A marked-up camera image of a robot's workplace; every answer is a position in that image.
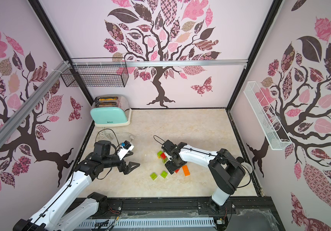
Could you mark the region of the orange lego brick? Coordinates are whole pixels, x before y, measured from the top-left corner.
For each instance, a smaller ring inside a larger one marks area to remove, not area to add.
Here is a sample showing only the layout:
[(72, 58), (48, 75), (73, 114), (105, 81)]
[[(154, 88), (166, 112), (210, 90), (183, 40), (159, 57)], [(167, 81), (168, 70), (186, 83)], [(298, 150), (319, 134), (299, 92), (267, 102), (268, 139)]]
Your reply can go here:
[(190, 171), (189, 171), (189, 168), (188, 168), (187, 165), (184, 165), (182, 167), (182, 170), (183, 170), (184, 176), (189, 176), (190, 175)]

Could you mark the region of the long green lego brick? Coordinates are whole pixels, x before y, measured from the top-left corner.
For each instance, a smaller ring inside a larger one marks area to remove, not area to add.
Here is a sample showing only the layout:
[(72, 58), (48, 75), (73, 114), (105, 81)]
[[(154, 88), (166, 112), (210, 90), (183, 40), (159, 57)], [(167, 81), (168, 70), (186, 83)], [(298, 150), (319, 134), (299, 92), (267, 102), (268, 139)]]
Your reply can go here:
[(159, 151), (157, 153), (157, 157), (162, 161), (163, 164), (165, 164), (168, 161), (168, 157), (166, 156), (166, 159), (161, 158), (161, 154), (164, 153), (163, 151)]

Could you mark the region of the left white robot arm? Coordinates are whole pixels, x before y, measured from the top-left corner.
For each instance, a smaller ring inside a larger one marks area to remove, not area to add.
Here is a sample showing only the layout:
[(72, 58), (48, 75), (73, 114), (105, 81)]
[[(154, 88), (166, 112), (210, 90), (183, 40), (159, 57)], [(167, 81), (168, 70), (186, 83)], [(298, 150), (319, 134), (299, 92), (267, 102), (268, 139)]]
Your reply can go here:
[(138, 163), (125, 161), (125, 157), (133, 154), (134, 145), (129, 141), (115, 146), (110, 141), (101, 140), (94, 144), (94, 151), (84, 158), (75, 168), (70, 179), (64, 186), (28, 220), (20, 219), (13, 230), (15, 231), (73, 231), (87, 218), (95, 215), (106, 215), (113, 209), (107, 196), (93, 192), (72, 211), (67, 210), (105, 168), (118, 168), (119, 172), (127, 175), (139, 167)]

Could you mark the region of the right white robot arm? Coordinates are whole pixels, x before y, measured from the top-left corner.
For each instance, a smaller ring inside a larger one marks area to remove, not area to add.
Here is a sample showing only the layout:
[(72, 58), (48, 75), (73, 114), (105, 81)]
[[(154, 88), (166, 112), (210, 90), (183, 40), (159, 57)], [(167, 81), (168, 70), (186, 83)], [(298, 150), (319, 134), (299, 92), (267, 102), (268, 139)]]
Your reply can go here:
[(164, 141), (161, 146), (163, 152), (169, 160), (165, 167), (169, 174), (174, 174), (177, 170), (194, 163), (210, 170), (211, 175), (217, 185), (209, 199), (209, 207), (214, 213), (220, 212), (225, 203), (240, 186), (245, 176), (250, 176), (252, 170), (250, 164), (243, 164), (238, 161), (227, 149), (219, 151), (208, 151), (190, 146), (185, 142), (174, 144), (170, 140)]

